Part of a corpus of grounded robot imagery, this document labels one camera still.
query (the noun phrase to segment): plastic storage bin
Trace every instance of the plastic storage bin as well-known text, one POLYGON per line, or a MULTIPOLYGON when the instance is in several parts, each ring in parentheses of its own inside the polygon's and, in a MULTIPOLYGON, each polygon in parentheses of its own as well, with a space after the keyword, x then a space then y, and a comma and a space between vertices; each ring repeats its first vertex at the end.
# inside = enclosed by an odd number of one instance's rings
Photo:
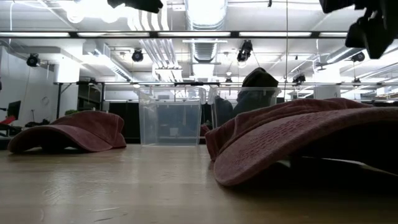
POLYGON ((240 113, 275 105, 279 93, 280 88, 210 88, 208 104, 211 105, 213 127, 220 127, 240 113))
POLYGON ((196 146, 201 106, 206 92, 198 87, 139 89, 139 120, 143 146, 196 146))

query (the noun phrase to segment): wooden table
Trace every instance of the wooden table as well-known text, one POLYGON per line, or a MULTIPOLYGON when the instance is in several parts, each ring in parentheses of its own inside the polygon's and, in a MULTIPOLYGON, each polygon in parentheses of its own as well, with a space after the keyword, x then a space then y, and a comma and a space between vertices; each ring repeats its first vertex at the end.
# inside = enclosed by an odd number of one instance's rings
POLYGON ((327 163, 277 164, 226 189, 204 147, 2 151, 0 223, 398 223, 397 178, 327 163))

